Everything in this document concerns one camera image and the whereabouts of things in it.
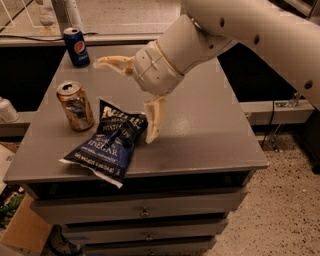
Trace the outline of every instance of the pepsi can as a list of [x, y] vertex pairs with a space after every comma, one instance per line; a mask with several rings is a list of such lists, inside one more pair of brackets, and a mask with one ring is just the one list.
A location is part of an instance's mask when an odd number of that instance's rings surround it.
[[67, 28], [63, 32], [63, 39], [72, 64], [76, 67], [89, 65], [90, 58], [82, 32], [77, 28]]

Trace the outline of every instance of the chip bag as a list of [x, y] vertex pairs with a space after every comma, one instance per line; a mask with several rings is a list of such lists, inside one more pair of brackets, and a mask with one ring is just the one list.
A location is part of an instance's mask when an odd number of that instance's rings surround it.
[[87, 167], [98, 177], [121, 188], [134, 143], [147, 126], [143, 113], [126, 113], [100, 99], [96, 133], [60, 161]]

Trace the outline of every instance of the aluminum can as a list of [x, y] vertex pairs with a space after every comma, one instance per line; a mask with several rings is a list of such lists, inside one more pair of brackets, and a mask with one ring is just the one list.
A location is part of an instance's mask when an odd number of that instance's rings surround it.
[[72, 64], [76, 67], [89, 65], [90, 58], [82, 32], [77, 28], [67, 28], [63, 32], [63, 39]]
[[90, 102], [80, 83], [64, 81], [57, 88], [57, 97], [73, 130], [84, 131], [94, 124]]

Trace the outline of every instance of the gray drawer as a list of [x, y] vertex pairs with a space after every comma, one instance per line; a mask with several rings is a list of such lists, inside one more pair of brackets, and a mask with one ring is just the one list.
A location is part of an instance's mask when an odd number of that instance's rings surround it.
[[235, 210], [245, 188], [35, 201], [31, 208], [49, 224], [195, 215]]
[[215, 238], [164, 240], [152, 243], [115, 243], [84, 246], [87, 256], [177, 256], [202, 255], [215, 244]]
[[168, 238], [215, 236], [224, 230], [227, 220], [208, 214], [99, 224], [65, 228], [63, 235], [74, 244], [81, 245], [139, 240], [151, 242]]

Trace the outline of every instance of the terrazzo floor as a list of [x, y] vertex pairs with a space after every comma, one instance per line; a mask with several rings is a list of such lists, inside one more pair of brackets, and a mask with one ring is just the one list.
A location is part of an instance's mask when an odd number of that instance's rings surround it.
[[[294, 130], [278, 136], [278, 146], [274, 152], [264, 143], [268, 169], [252, 177], [248, 195], [204, 256], [320, 255], [320, 175]], [[51, 255], [45, 248], [42, 256]]]

